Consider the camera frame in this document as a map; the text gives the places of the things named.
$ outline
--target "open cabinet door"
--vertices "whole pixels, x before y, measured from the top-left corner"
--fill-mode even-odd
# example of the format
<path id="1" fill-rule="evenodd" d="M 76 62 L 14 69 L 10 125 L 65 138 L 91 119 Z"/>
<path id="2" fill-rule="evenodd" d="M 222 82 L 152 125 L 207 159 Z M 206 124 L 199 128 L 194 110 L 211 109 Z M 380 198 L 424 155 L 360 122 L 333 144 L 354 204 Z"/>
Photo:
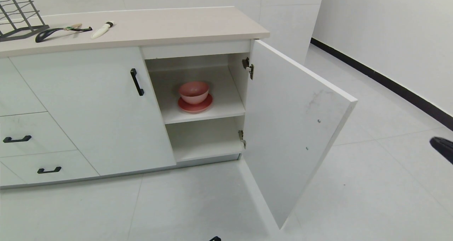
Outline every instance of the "open cabinet door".
<path id="1" fill-rule="evenodd" d="M 266 43 L 252 43 L 243 157 L 279 228 L 357 99 Z"/>

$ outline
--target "plate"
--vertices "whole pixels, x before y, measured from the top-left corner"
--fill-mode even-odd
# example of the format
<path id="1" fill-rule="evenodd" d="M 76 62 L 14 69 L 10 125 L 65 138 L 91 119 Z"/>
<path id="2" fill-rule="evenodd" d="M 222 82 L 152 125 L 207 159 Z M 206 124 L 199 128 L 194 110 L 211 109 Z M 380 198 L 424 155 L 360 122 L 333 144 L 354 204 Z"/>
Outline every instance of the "plate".
<path id="1" fill-rule="evenodd" d="M 179 98 L 178 100 L 178 106 L 180 109 L 182 109 L 185 112 L 191 113 L 191 114 L 198 114 L 200 112 L 203 112 L 204 110 L 208 109 L 208 107 L 212 104 L 212 95 L 208 94 L 206 99 L 200 103 L 200 104 L 189 104 L 186 101 L 184 101 L 182 98 Z"/>

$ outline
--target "cabinet handle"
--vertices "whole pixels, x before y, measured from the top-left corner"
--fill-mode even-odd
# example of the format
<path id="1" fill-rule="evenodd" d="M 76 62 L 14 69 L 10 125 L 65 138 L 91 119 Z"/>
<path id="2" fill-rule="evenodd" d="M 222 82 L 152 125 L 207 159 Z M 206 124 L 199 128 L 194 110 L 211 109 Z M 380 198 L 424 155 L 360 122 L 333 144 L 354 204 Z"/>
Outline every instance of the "cabinet handle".
<path id="1" fill-rule="evenodd" d="M 131 69 L 131 76 L 132 76 L 132 79 L 134 80 L 134 84 L 136 85 L 137 91 L 140 96 L 143 96 L 144 91 L 143 91 L 143 89 L 140 88 L 139 83 L 137 82 L 136 75 L 137 75 L 137 70 L 135 68 Z"/>
<path id="2" fill-rule="evenodd" d="M 40 168 L 38 170 L 38 174 L 56 173 L 56 172 L 59 172 L 60 170 L 61 170 L 61 167 L 56 167 L 54 170 L 50 170 L 50 171 L 44 171 L 43 168 Z"/>
<path id="3" fill-rule="evenodd" d="M 16 143 L 16 142 L 27 142 L 31 139 L 30 135 L 26 135 L 23 139 L 13 140 L 11 137 L 6 137 L 3 143 Z"/>

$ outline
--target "shelf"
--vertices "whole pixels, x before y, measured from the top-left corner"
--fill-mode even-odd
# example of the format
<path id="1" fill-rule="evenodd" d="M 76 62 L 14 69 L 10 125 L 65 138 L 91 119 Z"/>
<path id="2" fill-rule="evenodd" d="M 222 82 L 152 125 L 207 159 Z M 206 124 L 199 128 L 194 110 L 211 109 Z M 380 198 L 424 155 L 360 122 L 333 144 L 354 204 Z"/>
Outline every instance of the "shelf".
<path id="1" fill-rule="evenodd" d="M 246 112 L 228 67 L 156 71 L 149 72 L 149 76 L 165 124 L 240 116 Z M 207 82 L 214 99 L 210 109 L 199 114 L 189 114 L 178 107 L 179 87 L 194 80 Z"/>
<path id="2" fill-rule="evenodd" d="M 177 162 L 239 154 L 243 150 L 233 118 L 165 126 Z"/>

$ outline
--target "dish rack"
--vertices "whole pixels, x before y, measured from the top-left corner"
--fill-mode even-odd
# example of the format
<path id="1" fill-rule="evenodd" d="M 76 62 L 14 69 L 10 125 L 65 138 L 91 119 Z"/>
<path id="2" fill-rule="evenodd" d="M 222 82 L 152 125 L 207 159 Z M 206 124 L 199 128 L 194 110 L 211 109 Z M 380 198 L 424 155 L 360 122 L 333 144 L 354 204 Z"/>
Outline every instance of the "dish rack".
<path id="1" fill-rule="evenodd" d="M 48 28 L 32 0 L 0 0 L 0 42 L 28 38 Z"/>

